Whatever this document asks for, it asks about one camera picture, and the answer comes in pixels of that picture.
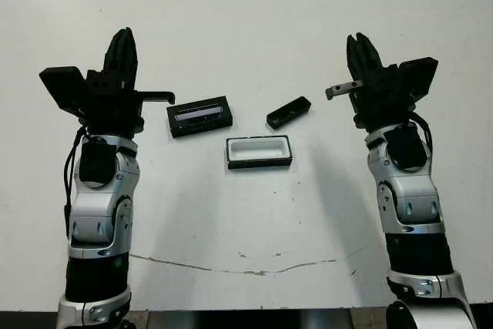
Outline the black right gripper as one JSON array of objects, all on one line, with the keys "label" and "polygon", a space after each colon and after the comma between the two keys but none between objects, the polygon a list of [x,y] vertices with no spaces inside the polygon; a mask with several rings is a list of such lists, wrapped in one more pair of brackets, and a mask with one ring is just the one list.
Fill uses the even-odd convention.
[{"label": "black right gripper", "polygon": [[349,95],[354,123],[368,132],[398,122],[410,105],[411,73],[416,62],[382,66],[381,57],[371,40],[361,32],[347,37],[347,67],[351,82],[326,88],[327,99]]}]

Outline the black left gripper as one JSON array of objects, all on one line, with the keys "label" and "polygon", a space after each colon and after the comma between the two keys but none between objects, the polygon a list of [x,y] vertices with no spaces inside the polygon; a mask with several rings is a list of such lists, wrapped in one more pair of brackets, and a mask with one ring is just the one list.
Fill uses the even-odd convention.
[{"label": "black left gripper", "polygon": [[137,67],[132,30],[120,29],[109,44],[103,71],[87,72],[89,97],[84,116],[91,134],[133,137],[144,129],[144,102],[174,103],[173,92],[135,89]]}]

